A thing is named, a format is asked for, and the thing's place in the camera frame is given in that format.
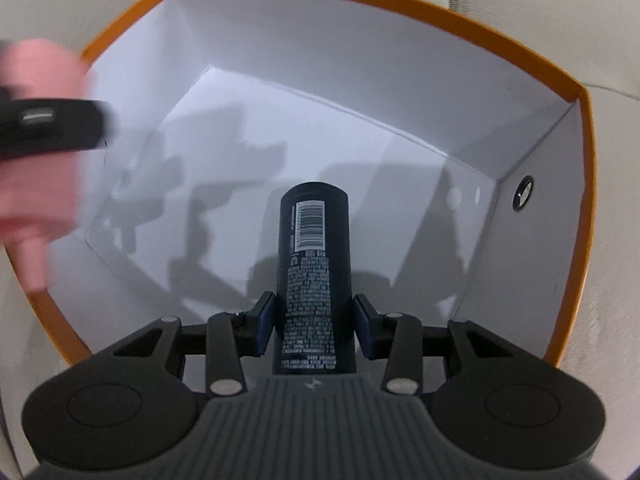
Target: orange trim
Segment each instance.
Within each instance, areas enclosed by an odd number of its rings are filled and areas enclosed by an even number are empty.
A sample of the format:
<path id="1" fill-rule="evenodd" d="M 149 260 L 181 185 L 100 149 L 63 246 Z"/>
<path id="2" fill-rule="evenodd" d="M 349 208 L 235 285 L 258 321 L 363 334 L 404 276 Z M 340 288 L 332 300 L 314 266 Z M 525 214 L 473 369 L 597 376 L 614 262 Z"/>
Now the orange trim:
<path id="1" fill-rule="evenodd" d="M 589 255 L 593 244 L 593 233 L 596 216 L 596 135 L 593 129 L 593 112 L 591 99 L 586 88 L 582 89 L 580 97 L 580 113 L 582 115 L 582 154 L 584 157 L 584 192 L 580 203 L 580 218 L 578 231 L 575 236 L 574 256 L 569 267 L 564 296 L 556 319 L 556 326 L 551 335 L 549 346 L 546 348 L 545 361 L 553 366 L 559 366 L 564 352 L 569 345 L 569 338 L 574 329 L 578 316 L 580 298 L 584 290 L 589 267 Z"/>
<path id="2" fill-rule="evenodd" d="M 140 17 L 153 9 L 163 0 L 139 0 L 129 10 L 117 18 L 105 31 L 93 40 L 82 53 L 88 62 L 94 62 L 117 38 L 119 38 Z M 527 72 L 530 76 L 544 83 L 568 102 L 580 101 L 582 127 L 584 131 L 584 178 L 585 187 L 580 205 L 580 219 L 574 256 L 571 262 L 558 320 L 554 328 L 544 359 L 558 365 L 569 341 L 572 327 L 577 316 L 580 297 L 584 288 L 589 261 L 591 243 L 593 241 L 593 225 L 595 215 L 595 148 L 593 123 L 591 121 L 591 104 L 587 91 L 580 83 L 553 65 L 548 60 L 528 49 L 526 46 L 502 35 L 481 23 L 473 22 L 465 16 L 458 15 L 449 9 L 435 6 L 423 0 L 350 0 L 391 12 L 403 14 L 415 20 L 433 25 L 441 30 L 463 38 L 481 48 L 493 52 L 511 64 Z M 61 349 L 70 364 L 87 357 L 88 349 L 73 332 L 73 329 L 58 310 L 50 295 L 43 293 L 30 297 L 31 304 L 38 314 L 49 335 Z"/>
<path id="3" fill-rule="evenodd" d="M 14 272 L 14 249 L 5 247 Z M 67 363 L 73 365 L 91 357 L 92 352 L 73 329 L 47 291 L 27 294 L 40 324 Z"/>

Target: pink bottle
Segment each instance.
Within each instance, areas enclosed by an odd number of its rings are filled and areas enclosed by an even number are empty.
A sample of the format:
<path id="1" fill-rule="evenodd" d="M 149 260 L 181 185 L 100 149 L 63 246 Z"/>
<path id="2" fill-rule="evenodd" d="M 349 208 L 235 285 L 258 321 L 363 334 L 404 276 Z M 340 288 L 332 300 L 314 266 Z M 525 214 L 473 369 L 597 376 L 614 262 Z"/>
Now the pink bottle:
<path id="1" fill-rule="evenodd" d="M 49 40 L 27 40 L 0 54 L 0 85 L 15 99 L 85 96 L 87 67 Z M 76 226 L 78 152 L 0 162 L 0 242 L 13 246 L 25 291 L 47 286 L 47 245 Z"/>

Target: open box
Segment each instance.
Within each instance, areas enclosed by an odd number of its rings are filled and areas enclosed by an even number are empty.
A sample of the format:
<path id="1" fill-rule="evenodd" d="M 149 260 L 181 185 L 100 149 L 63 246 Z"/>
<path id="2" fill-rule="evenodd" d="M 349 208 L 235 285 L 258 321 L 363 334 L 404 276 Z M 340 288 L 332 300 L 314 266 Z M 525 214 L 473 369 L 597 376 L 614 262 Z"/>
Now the open box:
<path id="1" fill-rule="evenodd" d="M 354 294 L 559 362 L 594 212 L 588 94 L 560 69 L 420 0 L 141 0 L 84 55 L 114 135 L 52 248 L 64 321 L 31 300 L 71 361 L 250 308 L 280 197 L 322 180 L 349 195 Z"/>

